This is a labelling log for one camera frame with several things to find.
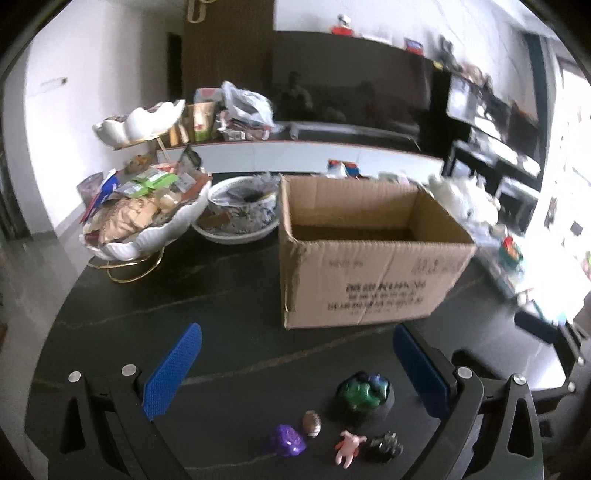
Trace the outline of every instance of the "red figurine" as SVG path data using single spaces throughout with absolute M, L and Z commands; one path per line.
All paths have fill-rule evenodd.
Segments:
M 351 19 L 347 15 L 339 14 L 337 17 L 339 24 L 330 29 L 333 35 L 344 35 L 345 37 L 352 37 L 353 30 L 351 29 Z

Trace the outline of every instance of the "black toy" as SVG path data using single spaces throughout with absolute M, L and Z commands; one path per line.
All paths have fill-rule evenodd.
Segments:
M 398 457 L 403 450 L 404 446 L 398 443 L 397 435 L 388 432 L 366 444 L 364 457 L 370 462 L 387 463 Z

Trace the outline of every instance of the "blue gripper pad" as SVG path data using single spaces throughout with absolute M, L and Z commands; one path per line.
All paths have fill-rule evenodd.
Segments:
M 201 350 L 201 327 L 192 323 L 160 366 L 144 384 L 142 406 L 148 420 L 162 415 L 172 402 L 178 386 L 184 380 Z
M 394 352 L 429 416 L 447 418 L 449 388 L 402 323 L 394 329 Z

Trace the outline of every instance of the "white cabinet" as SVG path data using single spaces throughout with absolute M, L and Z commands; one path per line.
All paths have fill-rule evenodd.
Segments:
M 360 148 L 320 142 L 278 141 L 254 144 L 257 171 L 326 172 L 330 159 L 357 163 Z
M 370 177 L 377 177 L 381 171 L 404 173 L 409 179 L 427 183 L 429 175 L 441 173 L 443 160 L 384 148 L 364 147 L 358 165 L 361 173 Z
M 283 171 L 326 172 L 329 160 L 352 161 L 359 165 L 362 175 L 377 177 L 381 171 L 404 173 L 410 179 L 426 183 L 429 175 L 439 174 L 443 160 L 404 153 L 386 148 L 358 147 L 305 141 L 236 142 L 194 145 L 211 173 Z M 177 161 L 184 148 L 172 148 L 168 154 Z M 158 160 L 165 161 L 162 152 Z
M 245 142 L 197 145 L 193 149 L 203 160 L 205 170 L 211 173 L 254 171 L 254 144 Z

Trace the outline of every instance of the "white plush toy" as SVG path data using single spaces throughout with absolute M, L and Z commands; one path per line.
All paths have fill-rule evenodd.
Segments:
M 433 197 L 456 219 L 496 225 L 499 221 L 499 200 L 485 192 L 472 178 L 441 178 L 429 176 Z

